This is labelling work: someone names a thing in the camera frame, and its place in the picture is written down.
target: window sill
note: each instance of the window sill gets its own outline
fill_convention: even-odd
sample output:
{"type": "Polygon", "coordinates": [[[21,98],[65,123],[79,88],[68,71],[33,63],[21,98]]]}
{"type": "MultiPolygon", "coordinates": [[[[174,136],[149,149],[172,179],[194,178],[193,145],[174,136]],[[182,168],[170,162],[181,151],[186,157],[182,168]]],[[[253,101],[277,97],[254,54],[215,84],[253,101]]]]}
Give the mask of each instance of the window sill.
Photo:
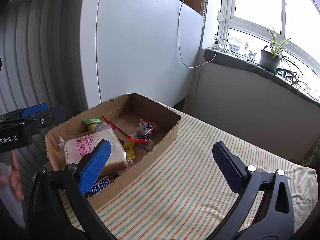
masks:
{"type": "MultiPolygon", "coordinates": [[[[216,53],[216,51],[213,49],[206,49],[205,54],[204,54],[204,59],[206,61],[212,60],[215,53],[216,53]]],[[[244,71],[253,72],[259,76],[262,76],[264,78],[272,80],[274,83],[276,83],[286,89],[288,89],[290,87],[290,85],[288,83],[286,83],[284,80],[282,80],[280,77],[278,77],[277,75],[274,75],[274,74],[270,73],[269,71],[266,71],[265,69],[259,67],[258,64],[255,64],[251,61],[247,61],[245,59],[238,58],[238,57],[233,56],[231,54],[228,54],[226,52],[217,51],[217,55],[211,61],[211,63],[215,63],[215,64],[226,66],[226,67],[241,69],[244,71]]],[[[318,106],[320,108],[320,103],[318,101],[315,101],[312,98],[310,98],[308,95],[306,95],[302,92],[299,92],[295,87],[292,86],[292,87],[290,87],[289,90],[292,93],[294,93],[295,95],[299,96],[300,98],[303,98],[303,99],[315,104],[316,106],[318,106]]]]}

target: blue gripper pad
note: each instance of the blue gripper pad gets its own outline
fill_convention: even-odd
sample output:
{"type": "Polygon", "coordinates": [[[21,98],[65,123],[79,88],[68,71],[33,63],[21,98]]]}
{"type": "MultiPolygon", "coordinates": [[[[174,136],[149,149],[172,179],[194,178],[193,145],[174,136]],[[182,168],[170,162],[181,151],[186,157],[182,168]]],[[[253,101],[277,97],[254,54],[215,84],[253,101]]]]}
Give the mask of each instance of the blue gripper pad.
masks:
{"type": "Polygon", "coordinates": [[[99,144],[94,148],[94,150],[91,153],[85,155],[78,163],[78,166],[81,166],[82,161],[87,161],[85,157],[89,157],[90,155],[92,155],[91,159],[88,161],[88,163],[80,173],[79,190],[82,194],[92,189],[104,165],[108,161],[110,154],[110,143],[107,140],[101,140],[99,144]]]}
{"type": "Polygon", "coordinates": [[[232,192],[240,194],[247,178],[244,163],[238,156],[233,155],[223,142],[216,142],[213,145],[212,156],[232,192]]]}
{"type": "Polygon", "coordinates": [[[30,106],[23,110],[20,114],[22,118],[27,117],[28,115],[35,114],[44,110],[48,110],[50,107],[47,103],[39,104],[36,106],[30,106]]]}

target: potted plant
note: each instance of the potted plant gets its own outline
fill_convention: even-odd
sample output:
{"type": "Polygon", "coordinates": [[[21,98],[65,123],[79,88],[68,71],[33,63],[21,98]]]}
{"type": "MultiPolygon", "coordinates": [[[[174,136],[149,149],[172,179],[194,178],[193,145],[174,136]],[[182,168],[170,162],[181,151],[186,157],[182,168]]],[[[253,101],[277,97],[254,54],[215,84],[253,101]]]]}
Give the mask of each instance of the potted plant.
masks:
{"type": "Polygon", "coordinates": [[[273,32],[270,30],[268,30],[268,31],[272,35],[272,40],[270,40],[270,45],[267,44],[261,50],[261,60],[259,62],[259,66],[264,68],[265,70],[273,73],[273,74],[276,74],[276,69],[277,69],[277,67],[279,67],[281,59],[283,58],[286,61],[288,60],[284,56],[281,55],[281,52],[286,51],[286,49],[283,48],[283,46],[285,44],[287,44],[290,39],[285,39],[284,41],[282,41],[281,43],[278,44],[278,37],[276,35],[275,30],[273,30],[273,32]],[[265,51],[265,49],[267,47],[270,47],[271,53],[268,51],[265,51]]]}

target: packaged bread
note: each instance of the packaged bread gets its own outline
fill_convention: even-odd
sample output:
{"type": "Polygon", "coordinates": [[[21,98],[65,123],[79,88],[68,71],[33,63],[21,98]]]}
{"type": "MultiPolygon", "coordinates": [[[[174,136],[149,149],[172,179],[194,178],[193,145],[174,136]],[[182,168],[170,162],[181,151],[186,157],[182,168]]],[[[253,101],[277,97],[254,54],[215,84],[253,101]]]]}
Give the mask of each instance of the packaged bread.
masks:
{"type": "Polygon", "coordinates": [[[102,139],[110,142],[111,154],[100,175],[102,176],[128,168],[126,152],[111,128],[85,134],[66,141],[64,144],[65,164],[78,164],[82,157],[91,153],[102,139]]]}

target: blue textured pad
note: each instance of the blue textured pad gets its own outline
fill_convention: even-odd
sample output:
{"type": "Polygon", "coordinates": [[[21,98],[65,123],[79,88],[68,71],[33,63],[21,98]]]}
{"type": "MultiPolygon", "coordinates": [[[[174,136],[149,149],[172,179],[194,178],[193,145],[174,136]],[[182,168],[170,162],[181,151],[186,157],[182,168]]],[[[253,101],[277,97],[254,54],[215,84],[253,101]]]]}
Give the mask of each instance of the blue textured pad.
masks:
{"type": "Polygon", "coordinates": [[[243,190],[243,176],[233,160],[238,157],[234,156],[222,142],[213,145],[212,156],[232,192],[240,194],[243,190]]]}
{"type": "Polygon", "coordinates": [[[80,174],[79,190],[91,190],[111,154],[111,145],[105,141],[80,174]]]}
{"type": "Polygon", "coordinates": [[[21,117],[24,118],[24,117],[27,117],[28,115],[36,114],[38,112],[48,110],[49,108],[50,108],[49,105],[46,103],[36,105],[36,106],[30,106],[23,110],[23,112],[21,113],[21,117]]]}

